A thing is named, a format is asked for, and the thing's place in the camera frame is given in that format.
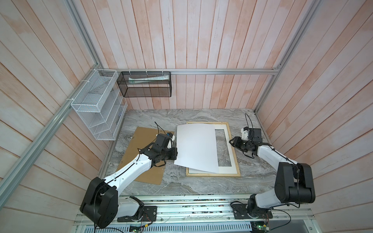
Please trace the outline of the white photo mat board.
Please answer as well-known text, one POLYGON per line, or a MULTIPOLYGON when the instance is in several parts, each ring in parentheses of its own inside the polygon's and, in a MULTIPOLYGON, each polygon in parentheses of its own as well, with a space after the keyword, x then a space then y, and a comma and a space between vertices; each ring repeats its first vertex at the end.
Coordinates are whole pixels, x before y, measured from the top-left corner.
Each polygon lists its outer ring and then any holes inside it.
POLYGON ((235 148, 229 143, 232 139, 230 128, 228 122, 188 122, 188 124, 211 124, 214 125, 216 130, 223 130, 225 136, 225 146, 227 147, 229 159, 231 166, 219 166, 218 173, 211 173, 201 170, 194 170, 190 168, 186 168, 186 176, 188 177, 240 177, 240 168, 237 161, 237 156, 235 153, 235 148))

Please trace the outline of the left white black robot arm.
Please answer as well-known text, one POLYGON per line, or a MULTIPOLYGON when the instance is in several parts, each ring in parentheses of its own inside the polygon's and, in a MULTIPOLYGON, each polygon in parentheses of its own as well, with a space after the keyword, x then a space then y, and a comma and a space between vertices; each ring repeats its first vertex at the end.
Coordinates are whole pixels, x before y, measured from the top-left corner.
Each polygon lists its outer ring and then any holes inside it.
POLYGON ((103 179, 96 177, 89 183, 80 212, 99 228, 106 228, 115 218, 135 216, 143 203, 133 196, 120 202, 122 191, 160 161, 176 158, 176 147, 140 150, 139 154, 119 171, 103 179))

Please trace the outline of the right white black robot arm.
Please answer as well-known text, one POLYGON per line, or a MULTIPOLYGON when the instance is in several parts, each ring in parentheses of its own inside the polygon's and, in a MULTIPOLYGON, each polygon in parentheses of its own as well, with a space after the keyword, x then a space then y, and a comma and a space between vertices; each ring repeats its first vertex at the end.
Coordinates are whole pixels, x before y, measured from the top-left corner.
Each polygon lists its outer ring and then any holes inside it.
POLYGON ((243 153, 252 150, 260 159, 276 170, 273 189, 250 196, 246 211, 251 218, 266 216, 274 207, 290 204, 313 203, 316 199, 312 168, 298 163, 279 151, 271 144, 251 142, 235 137, 229 141, 231 146, 243 153))

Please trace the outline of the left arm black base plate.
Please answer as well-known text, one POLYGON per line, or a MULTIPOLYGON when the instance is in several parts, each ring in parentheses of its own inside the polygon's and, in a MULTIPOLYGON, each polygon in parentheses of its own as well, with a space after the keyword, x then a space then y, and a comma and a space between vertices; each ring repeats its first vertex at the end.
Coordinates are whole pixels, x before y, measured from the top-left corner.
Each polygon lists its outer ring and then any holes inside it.
POLYGON ((117 218, 117 222, 154 222, 157 216, 157 206, 140 207, 134 216, 123 216, 117 218))

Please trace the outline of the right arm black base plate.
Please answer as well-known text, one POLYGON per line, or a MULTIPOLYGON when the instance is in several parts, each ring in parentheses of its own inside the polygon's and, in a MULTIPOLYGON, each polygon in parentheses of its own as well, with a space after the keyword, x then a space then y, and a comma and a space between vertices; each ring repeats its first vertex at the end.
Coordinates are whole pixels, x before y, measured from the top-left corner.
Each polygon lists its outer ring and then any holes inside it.
POLYGON ((235 219, 271 219, 273 218, 272 212, 269 209, 261 209, 255 205, 245 203, 231 203, 230 207, 233 210, 235 219))

